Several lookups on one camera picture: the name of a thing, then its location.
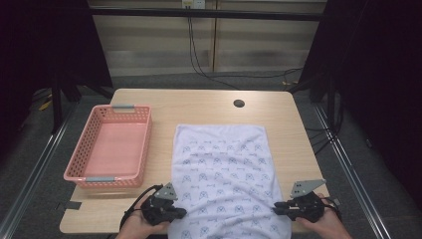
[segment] plastic basket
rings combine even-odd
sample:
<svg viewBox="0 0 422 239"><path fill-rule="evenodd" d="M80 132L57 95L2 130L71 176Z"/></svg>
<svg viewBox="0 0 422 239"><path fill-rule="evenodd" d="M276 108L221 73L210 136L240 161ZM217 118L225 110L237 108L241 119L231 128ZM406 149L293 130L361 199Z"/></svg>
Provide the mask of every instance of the plastic basket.
<svg viewBox="0 0 422 239"><path fill-rule="evenodd" d="M151 133L148 106L96 106L64 177L82 188L138 187Z"/></svg>

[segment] table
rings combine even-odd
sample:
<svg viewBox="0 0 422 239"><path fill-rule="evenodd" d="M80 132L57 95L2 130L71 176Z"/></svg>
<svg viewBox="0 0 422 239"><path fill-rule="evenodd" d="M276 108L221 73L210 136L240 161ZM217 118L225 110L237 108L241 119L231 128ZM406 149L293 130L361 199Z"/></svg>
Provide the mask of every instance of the table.
<svg viewBox="0 0 422 239"><path fill-rule="evenodd" d="M236 100L244 102L238 108ZM112 105L150 105L152 131L143 183L135 189L80 189L71 201L60 229L64 233L115 233L123 212L147 187L171 179L172 144L176 126L192 124L248 123L266 128L269 146L283 197L290 199L295 181L322 178L298 109L290 93L213 90L120 89ZM328 195L325 186L316 192ZM306 229L293 223L294 232Z"/></svg>

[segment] white wall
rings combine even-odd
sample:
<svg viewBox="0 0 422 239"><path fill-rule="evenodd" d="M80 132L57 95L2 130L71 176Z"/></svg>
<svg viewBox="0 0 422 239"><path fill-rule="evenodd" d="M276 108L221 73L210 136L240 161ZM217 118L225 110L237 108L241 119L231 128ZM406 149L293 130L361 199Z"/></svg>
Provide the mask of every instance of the white wall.
<svg viewBox="0 0 422 239"><path fill-rule="evenodd" d="M90 0L90 4L181 8L181 0ZM320 13L324 5L325 2L316 0L206 1L207 9L242 11ZM112 77L194 72L186 18L95 16L94 19ZM205 72L301 67L317 29L316 22L273 20L192 19L192 24L197 56Z"/></svg>

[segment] patterned towel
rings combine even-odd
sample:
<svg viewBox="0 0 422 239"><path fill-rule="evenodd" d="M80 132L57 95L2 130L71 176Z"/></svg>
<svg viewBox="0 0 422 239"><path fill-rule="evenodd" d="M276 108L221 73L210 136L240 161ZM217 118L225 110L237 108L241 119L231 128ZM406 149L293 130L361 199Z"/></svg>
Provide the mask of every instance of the patterned towel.
<svg viewBox="0 0 422 239"><path fill-rule="evenodd" d="M256 125L180 124L173 143L172 183L187 210L170 239L290 238L265 129Z"/></svg>

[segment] hand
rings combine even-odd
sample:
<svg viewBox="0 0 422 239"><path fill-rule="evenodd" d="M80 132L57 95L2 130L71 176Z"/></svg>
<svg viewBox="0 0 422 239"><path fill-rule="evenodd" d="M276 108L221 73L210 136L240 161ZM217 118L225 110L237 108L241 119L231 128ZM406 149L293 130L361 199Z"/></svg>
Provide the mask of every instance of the hand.
<svg viewBox="0 0 422 239"><path fill-rule="evenodd" d="M324 196L320 193L318 196L320 198L324 198ZM316 223L311 223L307 219L301 217L296 218L296 221L302 224L305 228L316 232L323 239L351 238L335 212L330 208L326 208L324 210L322 218L320 218Z"/></svg>
<svg viewBox="0 0 422 239"><path fill-rule="evenodd" d="M134 208L139 209L145 198L140 200ZM145 239L150 234L163 231L168 225L170 225L170 222L161 222L158 225L152 226L143 217L141 210L135 210L124 222L116 239Z"/></svg>

